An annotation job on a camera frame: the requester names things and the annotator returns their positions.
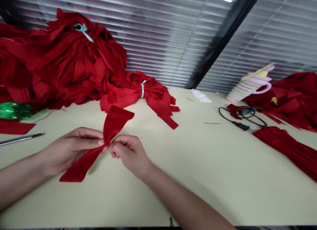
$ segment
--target left hand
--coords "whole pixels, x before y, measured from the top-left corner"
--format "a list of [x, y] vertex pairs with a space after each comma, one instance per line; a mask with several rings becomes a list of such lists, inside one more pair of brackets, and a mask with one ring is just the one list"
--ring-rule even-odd
[[102, 132], [89, 128], [76, 128], [38, 153], [46, 176], [57, 175], [70, 168], [91, 149], [104, 144]]

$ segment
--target window blind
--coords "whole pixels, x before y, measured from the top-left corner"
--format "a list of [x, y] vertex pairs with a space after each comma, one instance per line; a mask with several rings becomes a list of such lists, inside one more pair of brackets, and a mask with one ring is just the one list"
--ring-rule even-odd
[[29, 28], [44, 28], [56, 9], [106, 27], [127, 49], [127, 71], [185, 87], [232, 3], [222, 0], [13, 0]]
[[317, 71], [317, 0], [258, 0], [197, 89], [228, 93], [270, 63], [280, 80]]

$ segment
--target white paper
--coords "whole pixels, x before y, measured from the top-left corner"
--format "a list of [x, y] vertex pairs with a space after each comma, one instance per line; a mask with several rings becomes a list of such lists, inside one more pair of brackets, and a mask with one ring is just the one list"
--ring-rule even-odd
[[211, 103], [212, 101], [206, 97], [202, 92], [198, 90], [191, 89], [190, 92], [198, 99], [200, 102]]

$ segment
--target forearm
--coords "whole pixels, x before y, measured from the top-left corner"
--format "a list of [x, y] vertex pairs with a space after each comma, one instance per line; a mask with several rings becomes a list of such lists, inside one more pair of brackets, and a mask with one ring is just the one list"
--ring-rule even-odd
[[224, 217], [197, 195], [153, 165], [141, 178], [163, 202], [184, 230], [235, 229]]
[[0, 209], [48, 178], [43, 174], [41, 163], [38, 154], [34, 154], [0, 170]]

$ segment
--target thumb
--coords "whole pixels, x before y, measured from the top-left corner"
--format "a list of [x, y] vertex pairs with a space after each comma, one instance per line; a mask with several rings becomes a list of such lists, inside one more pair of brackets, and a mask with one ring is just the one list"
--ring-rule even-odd
[[110, 144], [110, 153], [114, 153], [116, 156], [124, 159], [131, 154], [131, 150], [123, 146], [120, 142], [114, 142]]
[[74, 151], [94, 149], [100, 147], [104, 144], [103, 139], [84, 139], [84, 138], [74, 138], [72, 148]]

